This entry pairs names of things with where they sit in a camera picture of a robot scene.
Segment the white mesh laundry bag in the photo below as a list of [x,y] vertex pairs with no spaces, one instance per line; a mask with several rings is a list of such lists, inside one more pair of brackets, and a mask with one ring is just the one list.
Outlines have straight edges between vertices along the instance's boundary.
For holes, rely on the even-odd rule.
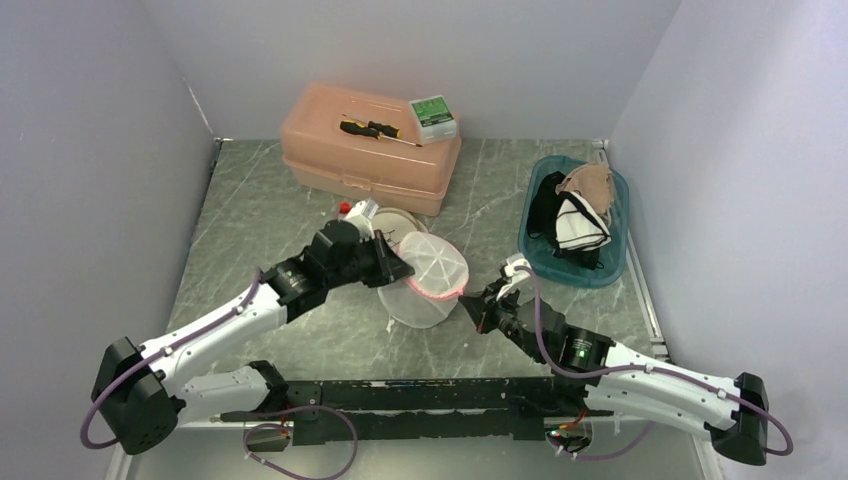
[[393,207],[379,207],[371,219],[374,230],[382,232],[388,246],[397,251],[408,234],[413,232],[428,233],[426,226],[411,213]]

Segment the clear round lidded container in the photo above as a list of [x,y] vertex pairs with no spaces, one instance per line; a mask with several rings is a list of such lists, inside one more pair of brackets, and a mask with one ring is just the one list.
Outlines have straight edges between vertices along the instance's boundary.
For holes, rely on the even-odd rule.
[[446,320],[469,281],[463,255],[448,241],[425,232],[404,236],[397,254],[414,273],[378,289],[389,316],[416,329],[432,328]]

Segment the black white bra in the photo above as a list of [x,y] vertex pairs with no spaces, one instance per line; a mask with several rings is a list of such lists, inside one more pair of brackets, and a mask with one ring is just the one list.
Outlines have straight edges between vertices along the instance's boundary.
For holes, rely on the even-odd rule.
[[612,240],[605,222],[586,199],[563,191],[562,204],[554,223],[555,245],[565,251],[592,251]]

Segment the beige pink bra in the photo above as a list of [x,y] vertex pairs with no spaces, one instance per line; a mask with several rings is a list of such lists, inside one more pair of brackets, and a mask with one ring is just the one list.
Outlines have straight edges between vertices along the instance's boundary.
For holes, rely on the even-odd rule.
[[586,163],[572,170],[556,187],[555,193],[570,192],[585,199],[601,217],[607,217],[614,204],[612,170],[601,163]]

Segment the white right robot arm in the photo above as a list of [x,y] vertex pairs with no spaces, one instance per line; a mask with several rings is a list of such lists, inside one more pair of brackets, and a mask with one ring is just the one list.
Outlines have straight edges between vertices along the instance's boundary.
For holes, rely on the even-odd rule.
[[764,381],[700,374],[644,356],[605,335],[567,323],[539,300],[518,302],[486,290],[463,295],[460,305],[480,334],[502,333],[560,381],[551,388],[557,411],[581,408],[640,416],[708,440],[739,463],[767,462],[768,396]]

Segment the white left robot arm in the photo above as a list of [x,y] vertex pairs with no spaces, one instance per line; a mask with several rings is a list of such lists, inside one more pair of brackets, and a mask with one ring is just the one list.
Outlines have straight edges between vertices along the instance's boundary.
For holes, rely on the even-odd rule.
[[343,220],[326,223],[298,255],[259,270],[234,299],[194,322],[139,345],[114,341],[104,352],[80,438],[102,448],[89,428],[100,414],[130,454],[146,452],[178,426],[217,414],[245,412],[272,420],[290,405],[289,386],[266,360],[211,374],[219,357],[248,340],[277,330],[321,306],[338,287],[368,288],[403,281],[415,273],[382,232],[366,238]]

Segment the black cloth garment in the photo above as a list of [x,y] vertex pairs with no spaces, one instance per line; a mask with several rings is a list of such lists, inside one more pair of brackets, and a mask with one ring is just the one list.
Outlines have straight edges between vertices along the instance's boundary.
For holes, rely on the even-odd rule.
[[[560,172],[555,172],[546,176],[542,180],[542,183],[538,187],[537,193],[530,205],[527,230],[533,238],[544,238],[550,245],[552,245],[555,257],[565,259],[572,262],[574,265],[594,270],[600,268],[600,264],[598,262],[600,249],[592,251],[565,251],[560,250],[555,245],[554,223],[556,215],[562,204],[562,199],[558,197],[560,193],[555,193],[555,187],[564,180],[567,175],[568,174],[563,175]],[[611,225],[610,212],[607,217],[601,217],[597,214],[605,222],[608,230]]]

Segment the pink plastic toolbox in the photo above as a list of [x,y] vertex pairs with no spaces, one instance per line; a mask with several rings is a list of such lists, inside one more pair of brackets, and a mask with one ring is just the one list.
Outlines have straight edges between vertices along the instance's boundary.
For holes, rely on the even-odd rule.
[[[388,124],[398,142],[346,133],[344,122]],[[424,143],[409,102],[311,84],[280,127],[282,160],[304,186],[413,213],[440,213],[462,140]]]

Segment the black yellow screwdriver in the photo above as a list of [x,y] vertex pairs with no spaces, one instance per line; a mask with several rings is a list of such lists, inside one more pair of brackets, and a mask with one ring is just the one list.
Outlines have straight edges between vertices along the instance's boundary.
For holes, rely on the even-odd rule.
[[402,139],[400,130],[389,124],[382,124],[371,120],[360,121],[345,115],[344,119],[340,121],[339,128],[341,131],[350,135],[364,136],[376,140],[385,139],[417,148],[422,147],[422,144]]

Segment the green white small box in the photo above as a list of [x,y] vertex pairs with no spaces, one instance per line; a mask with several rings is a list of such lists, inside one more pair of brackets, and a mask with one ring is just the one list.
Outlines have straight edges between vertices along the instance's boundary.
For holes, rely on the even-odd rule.
[[408,104],[421,144],[448,140],[458,135],[456,117],[442,95],[411,100]]

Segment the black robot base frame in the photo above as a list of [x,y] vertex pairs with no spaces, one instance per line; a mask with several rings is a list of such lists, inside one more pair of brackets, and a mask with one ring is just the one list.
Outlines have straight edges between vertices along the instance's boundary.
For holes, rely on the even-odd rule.
[[296,446],[360,440],[509,437],[536,441],[559,422],[585,419],[585,393],[554,377],[290,380],[252,412],[226,424],[290,427]]

